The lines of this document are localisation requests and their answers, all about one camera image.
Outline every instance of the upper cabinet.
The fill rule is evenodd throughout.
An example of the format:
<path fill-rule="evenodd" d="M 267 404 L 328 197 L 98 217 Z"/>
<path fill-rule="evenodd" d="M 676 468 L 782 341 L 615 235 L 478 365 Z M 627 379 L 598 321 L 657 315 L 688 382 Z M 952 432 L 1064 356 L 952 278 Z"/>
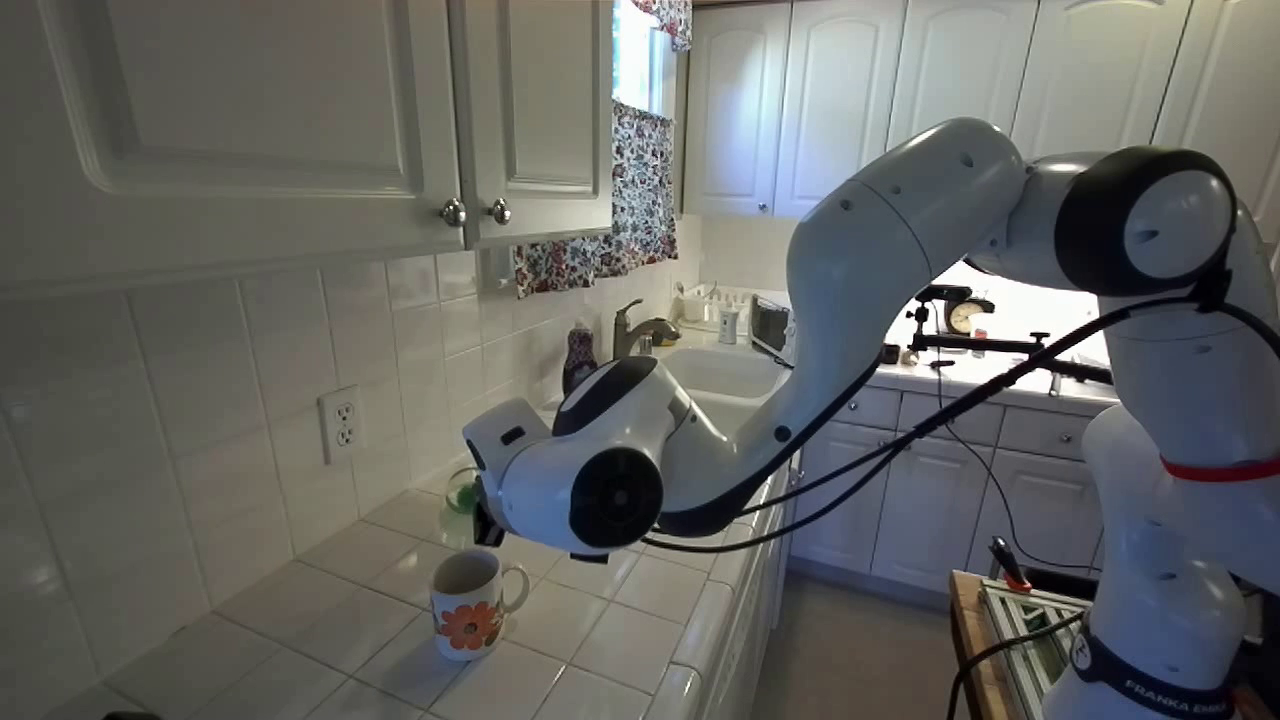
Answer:
<path fill-rule="evenodd" d="M 0 93 L 0 289 L 610 224 L 599 0 L 19 0 Z"/>
<path fill-rule="evenodd" d="M 787 57 L 787 7 L 696 10 L 688 78 L 692 212 L 770 212 Z"/>
<path fill-rule="evenodd" d="M 890 145 L 900 0 L 696 10 L 692 212 L 805 217 Z"/>
<path fill-rule="evenodd" d="M 1280 3 L 1197 0 L 1158 145 L 1209 150 L 1280 242 Z"/>
<path fill-rule="evenodd" d="M 1012 139 L 1024 155 L 1153 145 L 1189 0 L 1042 0 Z"/>
<path fill-rule="evenodd" d="M 909 0 L 890 145 L 952 117 L 1012 127 L 1033 25 L 1033 0 Z"/>

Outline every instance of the patterned curtain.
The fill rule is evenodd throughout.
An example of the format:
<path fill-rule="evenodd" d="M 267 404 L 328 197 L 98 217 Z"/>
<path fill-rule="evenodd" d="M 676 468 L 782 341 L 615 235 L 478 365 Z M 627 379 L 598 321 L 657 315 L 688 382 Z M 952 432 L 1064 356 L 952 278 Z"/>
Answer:
<path fill-rule="evenodd" d="M 692 0 L 631 0 L 631 3 L 657 17 L 657 25 L 672 36 L 676 52 L 692 46 Z"/>
<path fill-rule="evenodd" d="M 517 297 L 676 260 L 672 119 L 611 102 L 611 229 L 514 247 Z"/>

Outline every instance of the cup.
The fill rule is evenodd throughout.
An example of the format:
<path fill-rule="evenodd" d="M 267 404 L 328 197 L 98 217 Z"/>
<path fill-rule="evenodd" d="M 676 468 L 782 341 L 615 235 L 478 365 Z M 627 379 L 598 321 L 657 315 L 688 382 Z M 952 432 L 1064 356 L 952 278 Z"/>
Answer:
<path fill-rule="evenodd" d="M 527 596 L 527 571 L 505 563 L 487 549 L 452 550 L 431 574 L 438 653 L 448 661 L 478 661 L 492 653 L 505 614 Z"/>

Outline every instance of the faucet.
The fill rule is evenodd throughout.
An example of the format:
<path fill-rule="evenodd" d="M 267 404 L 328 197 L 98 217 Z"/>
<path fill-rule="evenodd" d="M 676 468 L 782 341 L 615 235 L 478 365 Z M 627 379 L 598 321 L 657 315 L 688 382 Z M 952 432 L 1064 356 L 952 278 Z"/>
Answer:
<path fill-rule="evenodd" d="M 627 309 L 635 309 L 641 298 L 626 305 L 619 311 L 611 311 L 611 360 L 631 356 L 631 347 L 646 341 L 648 343 L 676 343 L 682 330 L 666 321 L 666 315 L 648 315 L 631 329 Z"/>

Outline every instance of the drawer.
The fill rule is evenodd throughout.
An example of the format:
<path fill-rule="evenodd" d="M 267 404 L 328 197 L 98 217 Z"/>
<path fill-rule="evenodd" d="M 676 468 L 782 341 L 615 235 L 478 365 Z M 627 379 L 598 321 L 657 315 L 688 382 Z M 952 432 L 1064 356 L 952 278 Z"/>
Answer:
<path fill-rule="evenodd" d="M 1082 460 L 1087 416 L 1009 407 L 1002 448 Z"/>
<path fill-rule="evenodd" d="M 895 429 L 895 398 L 900 398 L 900 392 L 862 388 L 833 419 L 838 424 Z"/>
<path fill-rule="evenodd" d="M 904 407 L 900 407 L 900 419 L 895 429 L 918 429 L 923 424 L 933 412 L 941 412 L 943 404 L 952 404 L 958 395 L 918 395 L 918 392 L 904 392 Z M 952 419 L 952 432 L 964 434 L 968 445 L 997 445 L 1002 434 L 1002 404 L 982 404 L 973 412 L 964 412 L 961 419 Z"/>

